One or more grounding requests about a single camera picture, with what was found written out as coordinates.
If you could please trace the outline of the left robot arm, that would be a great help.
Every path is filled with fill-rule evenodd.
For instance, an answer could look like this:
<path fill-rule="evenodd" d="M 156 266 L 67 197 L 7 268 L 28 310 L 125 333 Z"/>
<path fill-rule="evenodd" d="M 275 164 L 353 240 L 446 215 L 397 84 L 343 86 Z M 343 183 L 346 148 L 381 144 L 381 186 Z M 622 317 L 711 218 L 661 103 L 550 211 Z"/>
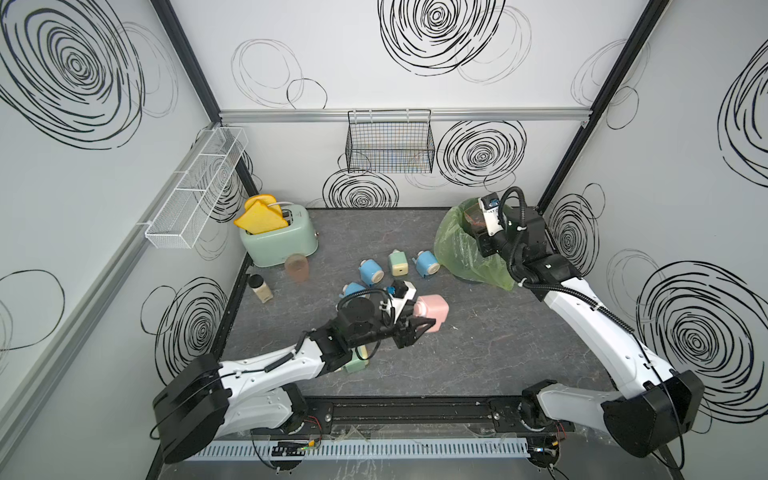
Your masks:
<path fill-rule="evenodd" d="M 214 439 L 268 429 L 291 432 L 308 415 L 297 384 L 333 373 L 361 346 L 392 339 L 399 348 L 415 344 L 437 321 L 415 300 L 376 290 L 340 300 L 334 318 L 305 331 L 297 343 L 244 360 L 192 360 L 155 397 L 153 428 L 164 463 L 184 461 Z"/>

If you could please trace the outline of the pink pencil sharpener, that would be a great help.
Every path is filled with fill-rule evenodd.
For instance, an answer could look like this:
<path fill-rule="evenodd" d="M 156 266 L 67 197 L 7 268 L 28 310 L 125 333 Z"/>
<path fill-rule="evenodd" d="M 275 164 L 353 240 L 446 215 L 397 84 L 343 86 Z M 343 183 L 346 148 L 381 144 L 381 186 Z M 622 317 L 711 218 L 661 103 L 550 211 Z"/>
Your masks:
<path fill-rule="evenodd" d="M 415 302 L 414 315 L 416 317 L 434 319 L 435 324 L 427 330 L 428 333 L 437 332 L 445 322 L 450 307 L 447 301 L 438 294 L 419 296 Z"/>

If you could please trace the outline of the clear pink shavings tray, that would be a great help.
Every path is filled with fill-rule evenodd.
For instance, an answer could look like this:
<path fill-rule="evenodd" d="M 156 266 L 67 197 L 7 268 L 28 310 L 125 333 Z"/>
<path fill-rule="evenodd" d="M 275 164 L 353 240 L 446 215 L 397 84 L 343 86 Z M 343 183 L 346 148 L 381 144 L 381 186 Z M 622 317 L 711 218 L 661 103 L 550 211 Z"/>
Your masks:
<path fill-rule="evenodd" d="M 482 232 L 486 229 L 486 222 L 480 202 L 477 199 L 470 199 L 464 210 L 464 227 L 470 234 Z"/>

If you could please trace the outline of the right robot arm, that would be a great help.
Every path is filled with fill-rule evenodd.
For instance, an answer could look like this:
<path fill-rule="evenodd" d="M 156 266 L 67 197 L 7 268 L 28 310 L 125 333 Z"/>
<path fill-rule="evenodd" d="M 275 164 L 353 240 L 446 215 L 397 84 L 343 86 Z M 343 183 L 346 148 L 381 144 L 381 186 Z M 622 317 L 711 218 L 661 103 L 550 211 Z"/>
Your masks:
<path fill-rule="evenodd" d="M 638 458 L 683 439 L 703 399 L 702 381 L 656 355 L 603 304 L 581 272 L 549 248 L 542 217 L 495 208 L 484 211 L 473 232 L 481 254 L 500 256 L 514 283 L 565 320 L 614 384 L 612 391 L 594 391 L 545 380 L 527 388 L 519 407 L 527 428 L 579 424 L 609 434 Z"/>

